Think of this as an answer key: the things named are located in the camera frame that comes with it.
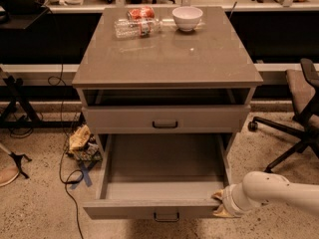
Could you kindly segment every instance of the drawer front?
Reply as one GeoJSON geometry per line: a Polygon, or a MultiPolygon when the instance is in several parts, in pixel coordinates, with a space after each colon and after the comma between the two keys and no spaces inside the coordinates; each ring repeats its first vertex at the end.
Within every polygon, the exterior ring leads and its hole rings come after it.
{"type": "Polygon", "coordinates": [[[241,131],[250,106],[83,108],[92,133],[241,131]]]}
{"type": "Polygon", "coordinates": [[[177,222],[179,219],[213,218],[220,202],[202,201],[92,201],[84,209],[92,219],[154,219],[177,222]]]}

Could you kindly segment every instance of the black desk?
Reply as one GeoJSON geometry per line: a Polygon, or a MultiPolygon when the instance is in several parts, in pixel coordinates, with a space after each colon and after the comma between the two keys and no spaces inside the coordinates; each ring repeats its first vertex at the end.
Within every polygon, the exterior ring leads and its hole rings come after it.
{"type": "Polygon", "coordinates": [[[2,30],[26,30],[38,21],[42,16],[49,12],[48,7],[40,7],[34,14],[9,14],[9,20],[0,24],[0,31],[2,30]]]}

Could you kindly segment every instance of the white bowl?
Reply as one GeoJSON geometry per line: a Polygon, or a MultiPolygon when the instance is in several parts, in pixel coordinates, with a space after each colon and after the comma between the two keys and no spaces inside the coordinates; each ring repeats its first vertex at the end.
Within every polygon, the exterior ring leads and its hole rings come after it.
{"type": "Polygon", "coordinates": [[[172,10],[172,18],[182,31],[193,30],[200,22],[202,11],[192,6],[181,6],[172,10]]]}

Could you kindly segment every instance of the closed drawer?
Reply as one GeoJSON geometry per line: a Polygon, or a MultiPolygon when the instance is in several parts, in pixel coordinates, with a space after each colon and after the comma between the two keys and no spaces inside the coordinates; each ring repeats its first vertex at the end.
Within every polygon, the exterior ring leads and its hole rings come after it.
{"type": "Polygon", "coordinates": [[[83,108],[92,133],[241,131],[250,106],[83,108]]]}
{"type": "Polygon", "coordinates": [[[218,134],[109,135],[93,219],[213,217],[211,195],[229,180],[218,134]]]}

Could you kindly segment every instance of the power cord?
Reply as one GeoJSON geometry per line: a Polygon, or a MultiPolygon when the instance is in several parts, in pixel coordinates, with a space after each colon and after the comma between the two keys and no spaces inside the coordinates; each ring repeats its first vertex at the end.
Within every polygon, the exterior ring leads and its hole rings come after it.
{"type": "MultiPolygon", "coordinates": [[[[62,36],[61,36],[61,32],[60,32],[60,28],[59,28],[59,24],[53,14],[53,12],[51,11],[51,9],[49,7],[47,7],[49,9],[49,12],[52,14],[53,16],[53,20],[54,20],[54,24],[56,26],[56,31],[57,31],[57,35],[58,35],[58,38],[59,38],[59,44],[60,44],[60,51],[62,51],[63,49],[63,45],[62,45],[62,36]]],[[[63,62],[63,52],[61,52],[60,54],[60,60],[61,60],[61,72],[60,72],[60,75],[59,76],[51,76],[48,78],[48,84],[50,86],[59,86],[61,83],[63,84],[64,87],[66,87],[66,83],[63,81],[63,73],[64,73],[64,62],[63,62]]],[[[68,191],[68,185],[70,184],[77,184],[77,183],[80,183],[83,178],[84,178],[84,173],[81,169],[76,169],[74,170],[73,172],[70,173],[70,175],[68,176],[67,180],[63,180],[62,178],[62,163],[63,163],[63,157],[66,155],[67,153],[67,149],[68,149],[68,145],[67,145],[67,141],[68,141],[68,138],[69,138],[69,134],[66,132],[66,129],[64,128],[63,126],[63,118],[62,118],[62,114],[63,114],[63,106],[64,106],[64,97],[66,95],[66,91],[64,92],[63,94],[63,99],[62,99],[62,102],[61,102],[61,106],[60,106],[60,121],[61,121],[61,128],[64,132],[64,134],[66,135],[66,142],[64,144],[64,151],[62,153],[62,156],[61,156],[61,160],[60,160],[60,167],[59,167],[59,176],[60,176],[60,180],[61,182],[65,185],[65,191],[66,193],[69,195],[69,197],[74,201],[75,205],[76,205],[76,212],[77,212],[77,225],[78,225],[78,229],[79,229],[79,233],[80,233],[80,236],[81,238],[83,239],[83,234],[82,234],[82,230],[81,230],[81,226],[80,226],[80,220],[79,220],[79,206],[78,206],[78,202],[77,200],[75,199],[75,197],[68,191]],[[81,177],[77,180],[70,180],[71,176],[76,173],[76,172],[80,172],[81,173],[81,177]]]]}
{"type": "MultiPolygon", "coordinates": [[[[16,121],[19,121],[19,120],[27,120],[28,117],[26,116],[21,116],[19,119],[16,117],[15,113],[12,112],[11,113],[14,117],[14,119],[16,121]]],[[[26,138],[28,136],[30,136],[33,132],[33,129],[31,127],[29,128],[26,128],[24,130],[21,130],[22,128],[15,128],[15,127],[12,127],[12,128],[8,128],[8,130],[10,131],[10,137],[11,138],[19,138],[19,139],[22,139],[22,138],[26,138]]]]}

